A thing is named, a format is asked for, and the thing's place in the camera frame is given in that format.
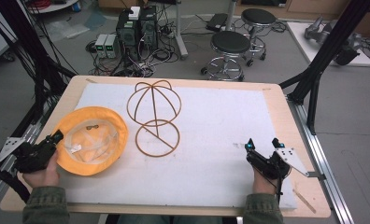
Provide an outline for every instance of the computer tower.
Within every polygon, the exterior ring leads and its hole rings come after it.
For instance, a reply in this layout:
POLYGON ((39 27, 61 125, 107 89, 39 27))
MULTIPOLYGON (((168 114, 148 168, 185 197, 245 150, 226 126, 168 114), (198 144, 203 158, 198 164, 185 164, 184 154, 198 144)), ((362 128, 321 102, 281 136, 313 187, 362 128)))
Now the computer tower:
POLYGON ((158 22, 156 6, 144 7, 139 17, 141 35, 144 40, 144 49, 158 48, 158 22))
POLYGON ((125 47, 137 47, 140 40, 139 21, 129 20, 129 12, 123 11, 119 16, 116 33, 125 47))
POLYGON ((140 43, 141 30, 139 21, 129 20, 129 12, 123 11, 118 19, 116 34, 121 46, 122 54, 127 61, 127 56, 133 61, 139 61, 139 51, 142 51, 143 44, 140 43))

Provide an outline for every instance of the hand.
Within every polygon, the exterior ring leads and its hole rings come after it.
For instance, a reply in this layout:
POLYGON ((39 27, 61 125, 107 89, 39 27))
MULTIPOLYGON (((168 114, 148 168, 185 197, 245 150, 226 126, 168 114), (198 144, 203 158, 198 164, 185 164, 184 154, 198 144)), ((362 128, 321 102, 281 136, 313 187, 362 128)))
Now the hand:
POLYGON ((36 171, 30 174, 23 174, 25 182, 34 188, 47 187, 47 186, 58 186, 60 175, 57 173, 57 151, 51 156, 48 166, 45 170, 36 171))
POLYGON ((277 180, 266 179, 261 173, 254 169, 254 184, 252 186, 253 193, 276 194, 277 180))

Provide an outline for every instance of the black pole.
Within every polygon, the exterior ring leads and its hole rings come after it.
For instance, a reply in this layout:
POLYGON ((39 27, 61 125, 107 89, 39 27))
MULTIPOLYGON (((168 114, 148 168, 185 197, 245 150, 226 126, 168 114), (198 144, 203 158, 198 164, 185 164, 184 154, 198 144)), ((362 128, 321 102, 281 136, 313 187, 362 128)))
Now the black pole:
POLYGON ((307 127, 313 134, 316 134, 314 124, 321 76, 332 59, 340 52, 342 46, 369 8, 370 0, 350 1, 333 31, 328 35, 316 57, 310 63, 310 66, 300 75, 279 84, 284 89, 299 82, 295 90, 288 95, 288 99, 298 105, 304 102, 305 97, 310 92, 307 127))

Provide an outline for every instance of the green sleeve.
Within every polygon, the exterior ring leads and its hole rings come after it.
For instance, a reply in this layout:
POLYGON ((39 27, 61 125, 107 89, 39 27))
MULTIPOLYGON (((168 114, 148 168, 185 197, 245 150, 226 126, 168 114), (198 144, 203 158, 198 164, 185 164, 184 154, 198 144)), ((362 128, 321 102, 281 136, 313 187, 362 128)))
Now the green sleeve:
POLYGON ((278 201, 272 194, 250 194, 243 216, 244 224, 284 223, 278 201))
POLYGON ((22 211, 22 223, 69 223, 65 189, 58 187, 42 187, 33 189, 30 199, 22 211))

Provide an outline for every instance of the stool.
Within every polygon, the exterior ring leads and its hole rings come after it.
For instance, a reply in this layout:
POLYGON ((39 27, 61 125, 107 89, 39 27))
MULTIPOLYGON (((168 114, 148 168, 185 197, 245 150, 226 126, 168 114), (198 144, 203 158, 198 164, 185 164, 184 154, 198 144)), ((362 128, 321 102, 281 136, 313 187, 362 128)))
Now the stool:
POLYGON ((251 58, 247 61, 247 66, 250 67, 252 66, 255 52, 263 51, 263 54, 260 57, 261 60, 264 60, 266 57, 266 44, 261 40, 261 38, 256 36, 256 33, 258 32, 257 29, 270 27, 276 22, 276 17, 272 13, 263 9, 249 8, 241 13, 241 20, 245 24, 251 26, 251 30, 249 30, 249 42, 251 43, 249 52, 251 52, 251 58))
POLYGON ((221 56, 211 60, 202 68, 202 75, 209 74, 208 79, 242 81, 244 79, 243 70, 235 58, 243 57, 248 52, 249 40, 240 33, 221 31, 211 37, 210 45, 221 56))

